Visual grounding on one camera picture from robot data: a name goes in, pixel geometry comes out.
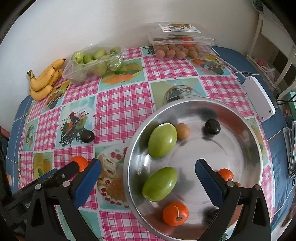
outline bunch of bananas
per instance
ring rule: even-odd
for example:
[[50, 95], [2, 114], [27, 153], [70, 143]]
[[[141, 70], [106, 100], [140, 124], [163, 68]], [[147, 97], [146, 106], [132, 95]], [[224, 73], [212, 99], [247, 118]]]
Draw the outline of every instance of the bunch of bananas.
[[34, 100], [42, 100], [52, 91], [54, 84], [62, 76], [64, 69], [60, 67], [65, 61], [66, 59], [57, 59], [38, 78], [35, 78], [32, 70], [27, 73], [30, 78], [30, 95]]

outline white wall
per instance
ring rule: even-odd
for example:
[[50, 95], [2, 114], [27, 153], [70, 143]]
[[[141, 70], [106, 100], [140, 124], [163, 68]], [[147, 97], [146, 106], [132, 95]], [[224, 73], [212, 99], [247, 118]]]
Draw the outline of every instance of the white wall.
[[258, 21], [250, 0], [37, 0], [0, 45], [0, 124], [11, 130], [28, 95], [27, 71], [39, 75], [57, 58], [97, 42], [147, 44], [150, 22], [196, 22], [219, 46], [245, 54]]

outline white label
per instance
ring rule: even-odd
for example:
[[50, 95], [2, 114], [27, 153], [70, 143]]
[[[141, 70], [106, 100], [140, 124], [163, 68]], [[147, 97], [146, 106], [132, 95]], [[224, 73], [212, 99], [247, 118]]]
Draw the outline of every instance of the white label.
[[198, 29], [187, 23], [165, 23], [159, 24], [163, 32], [195, 32], [200, 33]]

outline white plastic device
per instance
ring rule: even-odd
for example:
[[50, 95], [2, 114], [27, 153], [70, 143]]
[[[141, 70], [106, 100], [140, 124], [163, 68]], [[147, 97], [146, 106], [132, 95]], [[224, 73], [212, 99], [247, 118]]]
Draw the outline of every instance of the white plastic device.
[[242, 86], [252, 102], [261, 122], [266, 121], [275, 114], [276, 109], [255, 77], [249, 75]]

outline clear plastic case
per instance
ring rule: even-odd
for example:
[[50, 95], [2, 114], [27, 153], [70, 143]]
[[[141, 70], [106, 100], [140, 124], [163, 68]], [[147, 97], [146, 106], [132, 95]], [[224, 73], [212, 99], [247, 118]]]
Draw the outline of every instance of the clear plastic case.
[[148, 40], [153, 45], [157, 58], [194, 58], [196, 53], [208, 53], [215, 45], [215, 40], [207, 31], [193, 23], [152, 23], [148, 26]]
[[125, 51], [124, 47], [102, 47], [99, 44], [76, 51], [67, 62], [62, 77], [74, 84], [88, 81], [93, 76], [102, 77], [120, 69]]

